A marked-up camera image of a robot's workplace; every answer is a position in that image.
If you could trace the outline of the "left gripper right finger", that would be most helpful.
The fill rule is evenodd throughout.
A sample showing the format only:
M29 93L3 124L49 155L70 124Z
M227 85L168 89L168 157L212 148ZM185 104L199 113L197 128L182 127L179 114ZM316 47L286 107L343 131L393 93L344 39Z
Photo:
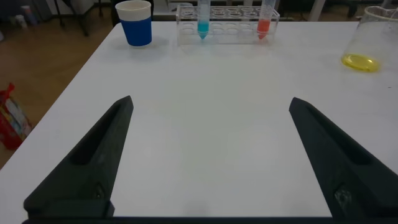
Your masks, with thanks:
M310 103L290 115L334 218L397 217L397 174Z

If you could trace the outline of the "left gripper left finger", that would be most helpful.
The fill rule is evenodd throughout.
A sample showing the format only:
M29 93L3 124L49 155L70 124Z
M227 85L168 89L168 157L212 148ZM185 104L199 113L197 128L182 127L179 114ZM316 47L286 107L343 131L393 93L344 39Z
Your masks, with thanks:
M108 218L134 106L116 101L24 200L30 218Z

